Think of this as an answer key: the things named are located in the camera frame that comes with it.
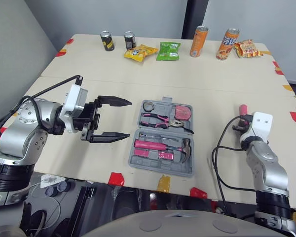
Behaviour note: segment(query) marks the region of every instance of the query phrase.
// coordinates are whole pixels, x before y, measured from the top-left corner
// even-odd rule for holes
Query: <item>robotic arm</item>
[[[289,204],[288,176],[267,140],[273,116],[260,112],[243,116],[249,117],[250,121],[241,120],[233,129],[243,133],[240,143],[247,152],[247,164],[253,173],[257,197],[255,223],[296,237]]]
[[[87,90],[81,88],[82,77],[76,76],[62,106],[45,99],[29,99],[22,103],[17,116],[0,138],[0,206],[26,199],[30,178],[49,134],[62,135],[81,131],[81,140],[90,143],[110,143],[129,134],[104,132],[95,135],[100,115],[97,109],[131,105],[131,102],[113,96],[98,96],[85,104]]]

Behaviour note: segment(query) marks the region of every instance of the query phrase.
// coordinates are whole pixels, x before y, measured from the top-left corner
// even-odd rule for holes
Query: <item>tabletop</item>
[[[166,174],[170,177],[167,191],[193,195],[191,190],[197,188],[207,192],[210,199],[221,199],[210,154],[225,125],[239,114],[239,105],[247,104],[249,113],[260,111],[273,115],[269,145],[288,173],[290,203],[296,208],[296,118],[293,116],[296,114],[296,97],[283,86],[288,83],[283,75],[275,72],[272,56],[239,59],[231,53],[227,60],[219,61],[215,58],[219,42],[207,41],[201,56],[192,58],[188,55],[190,40],[136,38],[137,44],[148,46],[157,46],[163,40],[182,43],[179,61],[159,62],[153,55],[139,64],[123,58],[123,38],[114,39],[115,50],[106,52],[99,36],[73,36],[71,43],[65,46],[66,53],[51,62],[42,73],[44,76],[39,77],[26,94],[33,95],[65,78],[82,75],[82,87],[88,90],[87,102],[98,95],[112,95],[133,103],[132,106],[104,105],[100,108],[101,117],[96,133],[122,132],[129,133],[130,137],[111,144],[90,144],[80,140],[80,133],[49,135],[35,171],[102,183],[112,183],[114,178],[119,178],[128,187],[157,190],[163,174],[130,167],[128,158],[134,133],[138,129],[141,102],[169,96],[174,103],[193,106],[195,174],[191,178]],[[257,47],[267,51],[263,44],[257,44]],[[246,74],[245,71],[252,65],[256,70]],[[241,78],[237,73],[232,76],[228,73],[235,71],[247,76]],[[62,85],[44,94],[43,98],[63,103],[70,86],[71,83]],[[222,145],[239,147],[239,134],[229,129]],[[253,187],[245,152],[221,151],[219,167],[221,177],[228,184]],[[223,191],[227,201],[255,203],[254,193],[224,187]]]
[[[228,59],[221,61],[215,57],[221,42],[208,40],[201,56],[193,58],[189,55],[192,40],[136,38],[137,45],[156,48],[160,48],[161,41],[181,43],[178,61],[156,61],[154,54],[139,63],[124,58],[124,37],[113,36],[115,49],[106,52],[100,36],[74,35],[41,75],[82,75],[90,80],[294,96],[294,92],[283,87],[289,84],[285,76],[275,72],[271,55],[239,59],[232,50]],[[256,46],[260,51],[268,51],[262,43]]]

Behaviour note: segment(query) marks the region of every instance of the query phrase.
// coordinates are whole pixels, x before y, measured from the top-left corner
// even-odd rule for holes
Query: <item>yellow tape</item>
[[[268,54],[268,55],[272,55],[270,51],[260,51],[263,54]]]
[[[170,190],[170,176],[162,175],[159,179],[157,191],[168,193]]]
[[[293,88],[290,85],[283,85],[286,90],[293,91]]]

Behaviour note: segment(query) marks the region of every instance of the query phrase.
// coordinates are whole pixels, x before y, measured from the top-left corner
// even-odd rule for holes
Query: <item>screwdriver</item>
[[[156,136],[150,136],[150,135],[146,135],[146,134],[139,134],[139,137],[146,137],[146,138],[157,138],[157,139],[164,139],[164,140],[170,140],[170,141],[178,141],[176,138],[167,138],[167,137],[156,137]]]

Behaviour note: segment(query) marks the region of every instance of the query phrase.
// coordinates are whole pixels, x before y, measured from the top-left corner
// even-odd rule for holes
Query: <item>pink pliers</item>
[[[145,127],[161,127],[163,129],[166,129],[168,127],[182,127],[184,130],[190,132],[190,133],[193,133],[194,132],[190,129],[187,129],[184,127],[184,122],[181,122],[181,121],[178,121],[178,120],[169,120],[168,116],[163,116],[163,115],[158,115],[158,114],[143,114],[143,117],[150,117],[150,118],[156,118],[156,119],[159,119],[163,122],[161,123],[148,123],[148,122],[144,122],[144,121],[141,121],[140,122],[140,125],[142,126],[145,126]]]

